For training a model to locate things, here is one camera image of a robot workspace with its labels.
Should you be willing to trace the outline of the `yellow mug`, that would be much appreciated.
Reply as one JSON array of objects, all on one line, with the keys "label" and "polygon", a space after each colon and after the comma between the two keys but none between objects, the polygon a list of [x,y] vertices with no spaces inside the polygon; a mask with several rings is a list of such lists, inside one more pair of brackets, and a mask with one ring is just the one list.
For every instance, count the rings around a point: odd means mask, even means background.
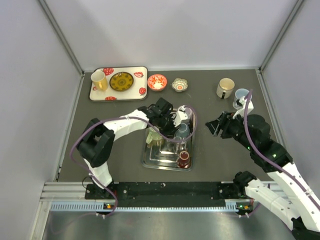
[{"label": "yellow mug", "polygon": [[103,71],[96,70],[91,74],[90,79],[97,90],[106,91],[108,89],[107,78]]}]

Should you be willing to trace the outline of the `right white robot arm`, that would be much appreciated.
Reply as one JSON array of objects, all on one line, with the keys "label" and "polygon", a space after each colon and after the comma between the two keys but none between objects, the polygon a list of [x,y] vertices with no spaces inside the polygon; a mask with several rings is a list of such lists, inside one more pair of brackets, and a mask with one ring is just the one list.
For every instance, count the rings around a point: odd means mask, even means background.
[{"label": "right white robot arm", "polygon": [[318,240],[320,200],[307,189],[307,183],[287,150],[271,139],[271,127],[265,119],[257,114],[244,119],[224,111],[205,125],[213,136],[234,139],[245,147],[253,162],[277,183],[287,198],[267,188],[248,171],[235,175],[234,194],[258,201],[287,226],[296,240]]}]

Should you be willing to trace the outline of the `small flower shaped bowl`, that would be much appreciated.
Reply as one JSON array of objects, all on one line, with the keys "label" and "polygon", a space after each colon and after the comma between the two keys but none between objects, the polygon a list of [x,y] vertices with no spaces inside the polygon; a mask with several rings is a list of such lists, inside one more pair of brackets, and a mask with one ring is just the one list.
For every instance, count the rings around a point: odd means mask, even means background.
[{"label": "small flower shaped bowl", "polygon": [[187,90],[188,88],[188,81],[183,78],[176,78],[172,83],[171,87],[177,92],[181,93]]}]

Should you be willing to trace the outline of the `lilac mug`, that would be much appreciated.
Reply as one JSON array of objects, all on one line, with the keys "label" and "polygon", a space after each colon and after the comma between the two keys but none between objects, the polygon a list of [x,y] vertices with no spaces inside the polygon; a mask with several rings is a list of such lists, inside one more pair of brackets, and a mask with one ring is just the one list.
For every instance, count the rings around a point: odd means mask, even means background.
[{"label": "lilac mug", "polygon": [[194,113],[193,113],[193,111],[189,108],[189,107],[187,107],[186,105],[184,106],[184,112],[187,114],[187,116],[188,116],[188,119],[187,120],[185,120],[184,122],[185,123],[189,123],[190,121],[192,121],[193,120],[193,116],[194,116]]}]

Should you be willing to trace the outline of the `yellow patterned plate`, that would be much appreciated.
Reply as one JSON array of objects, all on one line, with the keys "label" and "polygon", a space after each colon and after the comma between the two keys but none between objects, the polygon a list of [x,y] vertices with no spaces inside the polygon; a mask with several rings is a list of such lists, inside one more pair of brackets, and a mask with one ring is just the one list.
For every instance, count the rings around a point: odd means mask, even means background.
[{"label": "yellow patterned plate", "polygon": [[110,87],[118,92],[124,92],[132,87],[134,83],[134,77],[128,72],[118,72],[114,74],[110,80]]}]

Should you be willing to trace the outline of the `metal tray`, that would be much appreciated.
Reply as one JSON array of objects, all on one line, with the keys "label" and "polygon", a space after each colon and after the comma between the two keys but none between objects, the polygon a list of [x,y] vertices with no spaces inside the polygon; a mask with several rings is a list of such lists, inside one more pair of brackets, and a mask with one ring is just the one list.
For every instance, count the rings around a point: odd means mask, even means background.
[{"label": "metal tray", "polygon": [[[190,134],[193,133],[196,127],[196,116],[193,113],[193,119],[186,124],[189,125]],[[145,140],[147,138],[148,128],[145,131]],[[161,146],[148,145],[145,143],[144,151],[142,154],[142,165],[150,169],[171,170],[188,172],[192,168],[192,156],[193,156],[193,140],[194,137],[190,137],[186,143],[175,143],[164,139]],[[177,165],[179,153],[181,151],[187,151],[190,156],[189,168],[180,168]]]}]

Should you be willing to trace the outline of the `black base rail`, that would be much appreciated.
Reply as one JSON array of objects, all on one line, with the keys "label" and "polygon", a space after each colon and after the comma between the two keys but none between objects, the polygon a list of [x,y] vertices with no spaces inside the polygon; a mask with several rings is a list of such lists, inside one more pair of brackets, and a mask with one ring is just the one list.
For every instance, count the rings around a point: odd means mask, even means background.
[{"label": "black base rail", "polygon": [[206,182],[116,182],[107,187],[111,193],[91,183],[86,186],[86,200],[113,200],[132,202],[167,203],[169,205],[203,206],[210,200],[251,200],[239,193],[232,183]]}]

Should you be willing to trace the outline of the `red patterned bowl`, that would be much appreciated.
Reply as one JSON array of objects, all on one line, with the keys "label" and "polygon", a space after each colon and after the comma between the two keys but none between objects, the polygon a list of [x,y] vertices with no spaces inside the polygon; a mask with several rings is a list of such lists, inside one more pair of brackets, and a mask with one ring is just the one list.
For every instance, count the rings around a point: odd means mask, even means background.
[{"label": "red patterned bowl", "polygon": [[155,92],[160,92],[166,88],[167,78],[162,74],[153,74],[147,79],[147,86]]}]

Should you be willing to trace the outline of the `dark red brown mug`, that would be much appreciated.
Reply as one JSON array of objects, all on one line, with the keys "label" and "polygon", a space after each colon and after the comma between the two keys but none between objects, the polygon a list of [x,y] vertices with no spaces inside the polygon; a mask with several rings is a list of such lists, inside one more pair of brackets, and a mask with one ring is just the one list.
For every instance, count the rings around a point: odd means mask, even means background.
[{"label": "dark red brown mug", "polygon": [[185,150],[181,151],[177,159],[178,167],[183,169],[189,168],[190,162],[190,154]]}]

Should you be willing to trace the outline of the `cream speckled mug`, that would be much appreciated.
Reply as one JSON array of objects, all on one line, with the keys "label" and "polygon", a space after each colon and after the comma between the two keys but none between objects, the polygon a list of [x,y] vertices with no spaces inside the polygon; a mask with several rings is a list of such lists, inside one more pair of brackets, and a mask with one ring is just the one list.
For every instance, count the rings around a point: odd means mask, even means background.
[{"label": "cream speckled mug", "polygon": [[216,94],[220,99],[227,99],[231,96],[235,88],[235,82],[230,78],[222,78],[216,89]]}]

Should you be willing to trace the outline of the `strawberry pattern tray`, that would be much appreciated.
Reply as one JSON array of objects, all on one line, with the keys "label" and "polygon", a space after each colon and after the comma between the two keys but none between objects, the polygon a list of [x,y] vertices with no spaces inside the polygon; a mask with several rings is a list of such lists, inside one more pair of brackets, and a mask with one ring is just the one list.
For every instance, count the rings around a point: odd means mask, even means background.
[{"label": "strawberry pattern tray", "polygon": [[138,101],[148,93],[148,69],[145,66],[100,67],[94,70],[104,76],[107,89],[91,82],[89,99],[94,102]]}]

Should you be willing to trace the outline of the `pale blue footed mug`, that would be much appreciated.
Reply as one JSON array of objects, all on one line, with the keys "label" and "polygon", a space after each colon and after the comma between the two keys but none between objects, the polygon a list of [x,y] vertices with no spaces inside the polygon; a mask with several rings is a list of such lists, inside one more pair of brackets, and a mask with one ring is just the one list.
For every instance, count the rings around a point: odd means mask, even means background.
[{"label": "pale blue footed mug", "polygon": [[242,98],[242,97],[246,97],[249,93],[248,89],[245,88],[239,88],[235,91],[234,93],[234,100],[232,103],[232,106],[234,109],[238,110],[242,108],[242,105],[240,103],[238,103],[238,101]]}]

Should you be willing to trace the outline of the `grey blue mug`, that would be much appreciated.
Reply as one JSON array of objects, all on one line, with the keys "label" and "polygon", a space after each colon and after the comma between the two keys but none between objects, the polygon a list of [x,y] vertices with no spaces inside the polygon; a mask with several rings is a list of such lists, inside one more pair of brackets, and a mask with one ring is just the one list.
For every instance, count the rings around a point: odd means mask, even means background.
[{"label": "grey blue mug", "polygon": [[187,142],[187,137],[190,135],[190,127],[186,123],[181,123],[179,128],[174,134],[174,140],[176,144],[182,144]]}]

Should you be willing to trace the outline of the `light green mug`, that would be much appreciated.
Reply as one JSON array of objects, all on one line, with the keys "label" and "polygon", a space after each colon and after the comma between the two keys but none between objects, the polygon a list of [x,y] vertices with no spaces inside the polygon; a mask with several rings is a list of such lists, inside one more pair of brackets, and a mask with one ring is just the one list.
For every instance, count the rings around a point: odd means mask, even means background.
[{"label": "light green mug", "polygon": [[154,128],[149,127],[147,129],[147,137],[145,142],[150,146],[161,146],[164,142],[164,139],[159,133],[156,132]]}]

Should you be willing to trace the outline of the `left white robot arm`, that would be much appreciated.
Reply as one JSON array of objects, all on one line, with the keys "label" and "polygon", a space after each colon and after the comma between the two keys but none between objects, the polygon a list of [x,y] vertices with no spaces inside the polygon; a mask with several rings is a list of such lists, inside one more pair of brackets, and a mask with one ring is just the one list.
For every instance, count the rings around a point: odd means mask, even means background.
[{"label": "left white robot arm", "polygon": [[173,111],[173,105],[162,97],[150,106],[141,106],[119,118],[104,122],[92,119],[76,148],[88,167],[89,176],[96,184],[97,194],[105,199],[113,194],[113,179],[107,160],[116,140],[147,128],[154,129],[163,139],[169,140],[174,137],[181,123],[188,119],[186,106]]}]

